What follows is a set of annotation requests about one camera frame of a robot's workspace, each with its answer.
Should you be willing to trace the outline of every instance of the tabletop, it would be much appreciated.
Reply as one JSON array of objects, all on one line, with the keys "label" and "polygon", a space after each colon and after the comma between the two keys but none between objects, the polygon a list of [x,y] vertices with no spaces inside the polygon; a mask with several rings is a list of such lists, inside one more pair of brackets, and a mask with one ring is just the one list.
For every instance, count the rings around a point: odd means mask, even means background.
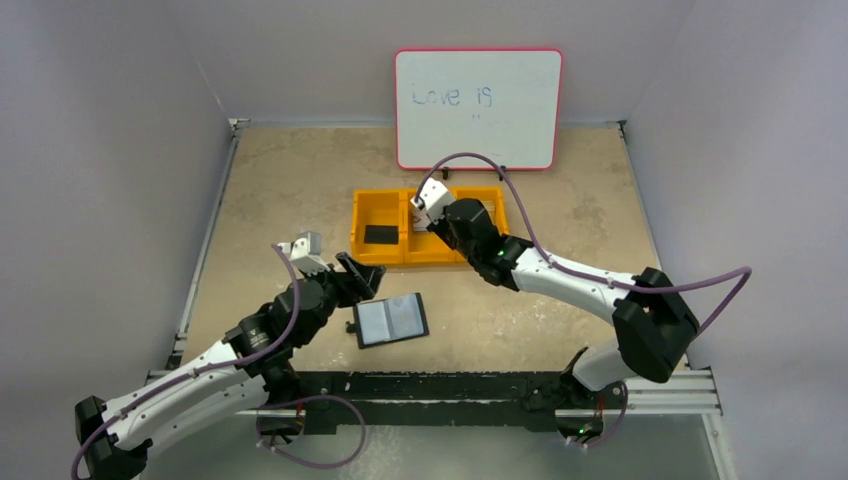
[{"label": "tabletop", "polygon": [[[392,128],[247,128],[199,280],[184,359],[283,291],[271,244],[312,230],[323,256],[350,251],[355,189],[409,188],[424,172],[395,160]],[[539,241],[562,257],[620,272],[656,267],[627,152],[615,128],[557,132],[556,159],[509,174]],[[527,238],[515,200],[493,172],[451,172],[447,186],[502,186],[512,235]],[[430,334],[360,350],[339,309],[299,349],[299,370],[561,370],[578,349],[614,337],[603,320],[537,294],[485,283],[470,267],[390,268],[377,298],[420,292]]]}]

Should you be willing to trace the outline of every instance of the gray wall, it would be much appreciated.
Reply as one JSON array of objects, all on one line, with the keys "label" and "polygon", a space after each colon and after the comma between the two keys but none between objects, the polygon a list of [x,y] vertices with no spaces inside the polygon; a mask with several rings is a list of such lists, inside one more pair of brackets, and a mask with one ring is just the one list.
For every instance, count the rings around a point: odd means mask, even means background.
[{"label": "gray wall", "polygon": [[743,478],[848,478],[846,47],[844,1],[698,0],[629,123],[672,278],[754,267],[691,352]]},{"label": "gray wall", "polygon": [[0,476],[162,366],[228,125],[164,0],[0,4]]},{"label": "gray wall", "polygon": [[170,0],[230,117],[394,121],[407,46],[556,46],[562,120],[633,111],[694,0]]}]

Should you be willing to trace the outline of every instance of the purple cable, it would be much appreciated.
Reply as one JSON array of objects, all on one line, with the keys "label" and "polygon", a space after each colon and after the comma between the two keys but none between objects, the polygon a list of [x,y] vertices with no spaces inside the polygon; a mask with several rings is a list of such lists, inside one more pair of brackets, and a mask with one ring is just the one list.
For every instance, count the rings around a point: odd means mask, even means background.
[{"label": "purple cable", "polygon": [[618,427],[621,426],[621,422],[624,421],[624,412],[627,411],[627,402],[630,400],[630,392],[627,391],[627,385],[623,381],[621,382],[621,394],[623,396],[623,399],[621,400],[621,412],[618,414],[618,417],[616,417],[615,422],[610,425],[610,428],[606,429],[606,431],[601,433],[601,436],[598,437],[597,440],[590,443],[586,443],[585,445],[587,447],[597,447],[598,445],[606,442],[607,440],[609,440],[612,434],[615,433],[616,430],[618,430]]},{"label": "purple cable", "polygon": [[706,280],[701,280],[700,282],[686,283],[686,284],[683,284],[683,285],[675,285],[675,286],[671,286],[671,287],[640,287],[638,285],[630,285],[630,284],[627,284],[627,283],[619,282],[618,280],[612,280],[611,282],[608,283],[606,278],[601,277],[599,275],[592,275],[591,273],[580,272],[580,271],[573,270],[573,269],[570,269],[568,267],[565,267],[563,265],[560,265],[556,262],[553,262],[553,261],[551,261],[551,258],[548,255],[548,252],[546,252],[545,249],[542,248],[542,245],[539,243],[539,239],[536,238],[536,233],[533,231],[533,227],[530,225],[530,219],[527,217],[527,210],[525,210],[524,204],[521,203],[521,198],[518,196],[518,192],[515,190],[515,185],[513,185],[512,181],[509,179],[509,177],[507,177],[506,172],[503,171],[503,169],[501,169],[501,167],[497,163],[493,162],[491,159],[489,159],[488,157],[486,157],[484,155],[480,155],[479,153],[473,153],[473,152],[454,153],[453,155],[448,155],[447,157],[436,162],[436,164],[433,165],[433,168],[431,168],[430,171],[427,172],[427,175],[424,176],[424,179],[418,185],[418,190],[415,191],[415,197],[414,197],[415,203],[418,203],[419,200],[420,200],[419,195],[421,195],[421,190],[424,188],[424,182],[426,182],[427,179],[430,178],[430,176],[433,175],[433,173],[435,173],[439,169],[439,167],[441,167],[445,163],[447,163],[447,162],[449,162],[449,161],[451,161],[455,158],[460,158],[460,157],[471,157],[471,158],[476,158],[478,160],[482,160],[482,161],[488,163],[489,165],[491,165],[495,169],[495,171],[497,171],[498,174],[500,174],[500,176],[503,177],[504,181],[506,182],[507,187],[509,187],[509,190],[512,192],[513,198],[515,198],[515,203],[516,203],[516,205],[518,205],[518,211],[521,212],[521,218],[524,219],[524,225],[527,227],[527,233],[530,235],[530,240],[533,242],[533,246],[539,252],[539,256],[544,258],[545,261],[548,262],[548,264],[550,264],[551,266],[553,266],[554,268],[556,268],[557,270],[559,270],[563,273],[566,273],[566,274],[571,275],[573,277],[582,278],[584,280],[590,280],[590,281],[593,281],[593,282],[597,282],[597,283],[600,283],[600,284],[603,284],[603,285],[610,285],[612,287],[622,288],[624,290],[628,290],[628,291],[631,291],[631,292],[637,292],[637,293],[643,293],[643,294],[664,294],[664,293],[688,292],[688,291],[691,291],[691,290],[699,290],[701,288],[711,287],[711,286],[717,285],[719,283],[724,283],[724,282],[731,280],[733,278],[740,277],[739,281],[736,282],[736,285],[734,285],[733,288],[730,289],[730,292],[728,292],[727,296],[724,297],[724,300],[722,300],[718,304],[716,309],[713,310],[713,313],[711,313],[710,316],[707,317],[707,319],[701,325],[701,328],[698,330],[698,335],[704,333],[704,331],[710,325],[712,325],[712,323],[713,323],[713,321],[715,321],[716,317],[718,317],[719,314],[721,314],[721,312],[727,307],[727,305],[730,303],[730,301],[733,300],[733,297],[735,297],[736,294],[739,293],[739,290],[741,290],[742,287],[745,286],[745,283],[747,283],[748,279],[751,277],[751,272],[752,272],[751,267],[744,266],[744,267],[737,268],[736,270],[733,270],[731,272],[727,272],[723,275],[719,275],[717,277],[708,278]]},{"label": "purple cable", "polygon": [[[226,362],[220,362],[220,363],[210,363],[209,365],[204,365],[202,367],[198,367],[196,369],[197,375],[202,375],[202,374],[204,374],[204,373],[206,373],[210,370],[217,370],[217,369],[220,369],[220,368],[227,368],[227,367],[244,365],[244,364],[247,364],[247,363],[254,362],[254,361],[264,357],[265,355],[273,352],[277,347],[282,345],[283,341],[285,341],[286,337],[289,336],[289,333],[291,333],[292,329],[294,328],[294,324],[297,321],[297,313],[300,311],[300,285],[298,285],[298,283],[297,283],[297,275],[294,272],[294,267],[292,266],[289,259],[286,258],[285,253],[283,253],[283,251],[277,245],[272,245],[272,248],[274,249],[275,252],[277,252],[277,255],[280,256],[280,259],[283,261],[283,264],[286,266],[286,270],[288,270],[289,275],[291,276],[291,279],[292,279],[292,290],[293,290],[293,294],[294,294],[294,305],[292,305],[292,316],[291,316],[291,319],[289,320],[289,324],[286,325],[286,328],[285,328],[285,330],[283,330],[283,333],[280,334],[280,336],[277,337],[276,340],[274,340],[274,343],[272,343],[271,345],[268,345],[268,347],[266,347],[265,349],[263,349],[259,352],[256,352],[254,354],[248,355],[246,357],[243,357],[243,358],[237,358],[235,360],[228,360]],[[82,459],[83,459],[83,456],[85,455],[85,452],[88,451],[88,449],[91,447],[91,444],[94,442],[94,440],[96,440],[98,437],[100,437],[100,435],[103,432],[105,432],[109,427],[114,425],[115,422],[117,422],[120,419],[120,416],[126,415],[127,412],[135,410],[136,408],[138,408],[139,405],[144,404],[145,402],[147,402],[151,398],[155,397],[156,395],[159,395],[160,393],[164,392],[165,390],[168,390],[169,388],[171,388],[175,385],[179,385],[179,384],[185,382],[186,380],[189,380],[189,379],[192,379],[192,378],[196,378],[196,375],[192,376],[188,373],[184,373],[184,374],[179,375],[177,377],[174,377],[174,378],[172,378],[168,381],[165,381],[162,384],[157,385],[156,387],[150,389],[150,391],[148,391],[147,393],[139,396],[138,398],[136,398],[135,400],[130,402],[129,405],[120,409],[118,411],[118,414],[114,415],[109,420],[106,420],[105,422],[103,422],[103,424],[100,425],[99,427],[97,427],[94,430],[94,432],[92,432],[91,435],[89,435],[88,438],[85,439],[85,441],[82,443],[82,445],[80,445],[80,448],[77,451],[77,454],[74,456],[73,463],[71,464],[71,478],[73,480],[90,480],[90,478],[84,479],[84,478],[81,478],[79,476],[79,472],[78,472],[79,464],[80,464],[80,462],[82,462]]]},{"label": "purple cable", "polygon": [[262,445],[263,447],[271,450],[272,452],[276,453],[277,455],[288,458],[289,460],[291,460],[295,463],[299,463],[299,464],[301,464],[305,467],[310,467],[310,468],[317,468],[317,469],[321,469],[321,470],[329,470],[331,468],[338,468],[338,467],[341,467],[342,465],[347,465],[348,463],[352,462],[353,459],[355,459],[359,455],[359,453],[362,451],[362,447],[365,446],[365,418],[362,417],[362,412],[360,412],[352,403],[345,400],[344,398],[337,397],[335,395],[315,395],[315,396],[312,396],[312,397],[304,397],[304,398],[300,398],[300,399],[297,399],[297,400],[292,400],[290,402],[277,403],[277,404],[274,404],[274,405],[263,405],[261,408],[268,409],[268,410],[276,410],[278,408],[293,407],[293,406],[296,406],[300,403],[309,403],[309,402],[314,402],[314,401],[318,401],[318,400],[330,400],[330,401],[333,401],[333,402],[341,403],[342,405],[351,409],[351,411],[353,411],[353,414],[356,415],[356,418],[359,420],[359,426],[361,427],[361,434],[359,435],[359,445],[356,446],[356,450],[354,450],[353,453],[350,454],[350,456],[348,456],[347,458],[345,458],[343,460],[339,460],[338,462],[332,462],[332,463],[316,463],[316,462],[312,462],[312,461],[309,461],[309,460],[305,460],[305,459],[300,458],[300,457],[296,457],[296,456],[292,455],[291,453],[286,452],[285,450],[280,450],[279,448],[274,447],[270,443],[268,443],[264,440],[261,440],[262,429],[259,428],[259,419],[257,418],[256,419],[256,433],[260,437],[260,443],[259,444]]}]

